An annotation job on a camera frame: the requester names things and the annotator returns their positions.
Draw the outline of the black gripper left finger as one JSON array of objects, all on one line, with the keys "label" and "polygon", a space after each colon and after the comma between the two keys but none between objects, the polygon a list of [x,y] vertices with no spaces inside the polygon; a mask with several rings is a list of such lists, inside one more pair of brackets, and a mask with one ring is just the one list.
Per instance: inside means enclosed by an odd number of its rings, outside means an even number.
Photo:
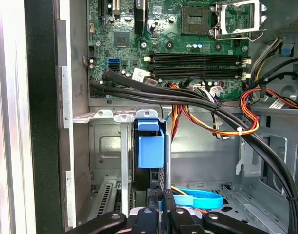
[{"label": "black gripper left finger", "polygon": [[129,215],[118,210],[99,215],[71,230],[72,234],[157,234],[162,190],[131,193]]}]

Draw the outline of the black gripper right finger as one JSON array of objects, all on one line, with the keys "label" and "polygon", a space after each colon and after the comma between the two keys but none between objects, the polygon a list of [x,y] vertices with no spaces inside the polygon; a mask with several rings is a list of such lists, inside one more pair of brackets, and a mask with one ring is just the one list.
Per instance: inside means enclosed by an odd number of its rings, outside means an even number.
[{"label": "black gripper right finger", "polygon": [[264,234],[263,230],[220,212],[208,212],[198,218],[179,208],[171,190],[163,191],[164,212],[172,234]]}]

